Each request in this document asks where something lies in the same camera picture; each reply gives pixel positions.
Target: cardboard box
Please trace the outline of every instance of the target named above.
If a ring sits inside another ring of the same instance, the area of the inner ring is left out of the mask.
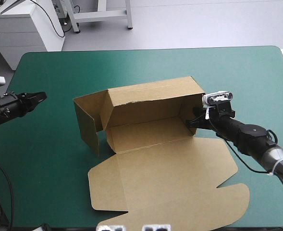
[[[194,138],[185,126],[204,91],[182,77],[125,86],[74,99],[82,139],[99,154],[105,130],[114,156],[88,173],[96,210],[128,211],[100,223],[171,224],[172,230],[212,230],[241,218],[244,184],[217,188],[237,172],[219,139]]]

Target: green tabletop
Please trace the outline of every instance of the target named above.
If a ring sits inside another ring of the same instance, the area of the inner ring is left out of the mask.
[[[100,133],[101,157],[81,140],[73,98],[106,88],[194,76],[205,92],[233,93],[236,118],[271,128],[283,147],[283,56],[277,47],[43,52],[23,56],[9,90],[45,91],[35,111],[0,125],[0,163],[11,177],[15,226],[42,222],[88,227],[121,214],[91,207],[87,172],[112,155]],[[199,130],[199,137],[213,137]],[[239,171],[224,185],[250,188],[249,208],[232,226],[283,226],[283,187],[276,177]],[[244,160],[261,169],[247,156]],[[0,201],[10,194],[0,173]]]

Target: open cardboard box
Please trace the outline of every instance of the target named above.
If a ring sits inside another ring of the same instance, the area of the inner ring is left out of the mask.
[[[204,91],[192,77],[108,89],[74,99],[82,139],[99,154],[105,130],[116,154],[88,173],[96,210],[128,211],[100,225],[171,224],[172,230],[212,230],[241,218],[244,184],[218,188],[237,172],[219,139],[193,137],[185,126]]]

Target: white drawer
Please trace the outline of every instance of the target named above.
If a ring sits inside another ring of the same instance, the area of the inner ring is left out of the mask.
[[[36,26],[30,16],[21,18],[0,18],[0,33],[36,31]]]
[[[38,32],[0,33],[0,47],[44,46]]]
[[[12,70],[16,70],[22,56],[28,52],[46,51],[45,46],[33,47],[0,47],[0,53]]]

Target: white floor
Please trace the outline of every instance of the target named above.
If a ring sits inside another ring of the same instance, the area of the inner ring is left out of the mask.
[[[96,0],[73,0],[81,12]],[[82,23],[66,33],[64,51],[273,45],[283,49],[283,0],[131,0],[134,29],[125,20]],[[107,0],[108,10],[124,0]],[[0,57],[0,75],[13,71]]]

